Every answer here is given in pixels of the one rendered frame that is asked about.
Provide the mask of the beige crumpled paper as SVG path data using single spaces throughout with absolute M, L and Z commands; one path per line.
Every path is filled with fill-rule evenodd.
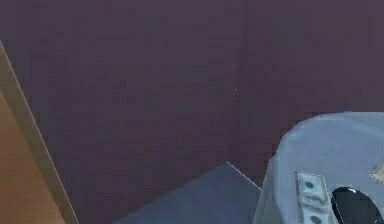
M 382 183 L 384 183 L 384 158 L 372 169 L 370 176 Z

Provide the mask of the white green paper banknote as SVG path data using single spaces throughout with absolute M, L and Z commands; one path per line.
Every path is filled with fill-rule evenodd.
M 323 176 L 296 171 L 295 182 L 299 224 L 338 224 Z

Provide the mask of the black oval object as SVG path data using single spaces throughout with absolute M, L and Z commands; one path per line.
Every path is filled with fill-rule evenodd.
M 357 189 L 335 189 L 331 204 L 339 224 L 384 224 L 384 218 L 372 199 Z

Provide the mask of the pale grey bin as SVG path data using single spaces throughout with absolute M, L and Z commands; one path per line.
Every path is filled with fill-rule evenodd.
M 300 122 L 269 160 L 253 224 L 299 224 L 295 172 L 321 175 L 328 195 L 351 187 L 384 218 L 384 183 L 370 176 L 384 158 L 384 113 L 345 112 Z

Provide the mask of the brown wooden door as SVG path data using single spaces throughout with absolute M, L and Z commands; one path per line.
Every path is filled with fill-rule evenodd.
M 2 42 L 0 224 L 79 224 Z

